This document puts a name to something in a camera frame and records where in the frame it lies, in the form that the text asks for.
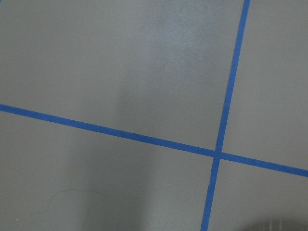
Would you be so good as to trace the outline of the blue tape line crosswise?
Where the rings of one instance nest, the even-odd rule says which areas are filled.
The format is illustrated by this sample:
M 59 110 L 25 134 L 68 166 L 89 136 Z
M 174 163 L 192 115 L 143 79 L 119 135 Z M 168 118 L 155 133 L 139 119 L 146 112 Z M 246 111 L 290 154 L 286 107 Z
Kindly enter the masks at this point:
M 286 165 L 276 164 L 272 162 L 257 160 L 253 158 L 243 157 L 228 153 L 219 153 L 218 151 L 201 148 L 193 145 L 187 145 L 179 142 L 168 141 L 164 139 L 159 139 L 155 137 L 145 136 L 141 134 L 131 133 L 127 131 L 122 131 L 118 129 L 108 128 L 104 126 L 99 126 L 95 124 L 85 123 L 77 120 L 72 120 L 64 117 L 49 115 L 45 113 L 35 112 L 31 110 L 26 110 L 22 108 L 17 108 L 9 105 L 0 105 L 0 110 L 2 112 L 25 116 L 33 119 L 43 120 L 51 123 L 56 123 L 64 126 L 69 126 L 73 128 L 88 130 L 92 132 L 97 132 L 105 135 L 111 135 L 115 137 L 120 137 L 128 140 L 139 141 L 147 144 L 152 144 L 156 146 L 166 147 L 170 149 L 185 151 L 193 154 L 204 155 L 213 158 L 219 158 L 222 160 L 232 161 L 239 164 L 250 165 L 254 167 L 260 167 L 270 170 L 275 170 L 279 172 L 284 172 L 292 175 L 298 175 L 302 177 L 308 176 L 308 171 L 305 169 L 300 169 L 296 167 L 290 167 Z

